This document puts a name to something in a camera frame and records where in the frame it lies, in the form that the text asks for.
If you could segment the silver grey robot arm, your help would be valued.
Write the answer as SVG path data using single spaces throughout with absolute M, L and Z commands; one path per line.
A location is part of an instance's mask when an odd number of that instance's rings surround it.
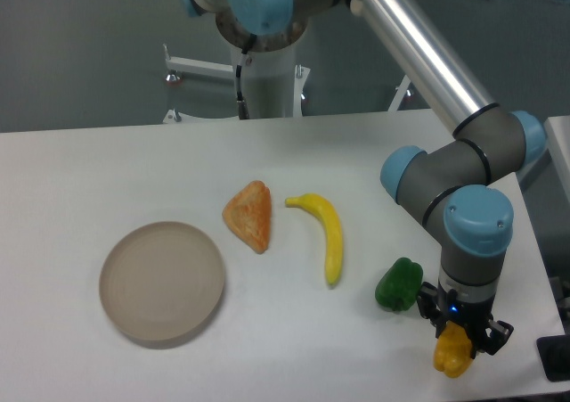
M 493 318 L 492 307 L 514 210 L 493 183 L 541 155 L 541 123 L 503 110 L 413 0 L 181 1 L 192 17 L 213 13 L 232 23 L 243 54 L 273 38 L 287 41 L 297 25 L 338 4 L 368 23 L 453 137 L 431 153 L 404 146 L 380 173 L 392 199 L 442 248 L 438 283 L 421 285 L 419 312 L 438 333 L 462 327 L 472 354 L 499 351 L 513 332 Z

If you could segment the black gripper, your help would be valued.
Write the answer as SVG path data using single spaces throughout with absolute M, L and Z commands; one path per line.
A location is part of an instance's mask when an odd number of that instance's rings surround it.
M 464 327 L 471 341 L 470 356 L 476 357 L 478 353 L 494 356 L 514 331 L 511 324 L 494 320 L 494 299 L 495 281 L 470 285 L 439 275 L 437 288 L 429 282 L 421 284 L 416 302 L 420 316 L 435 327 L 437 339 L 449 321 Z

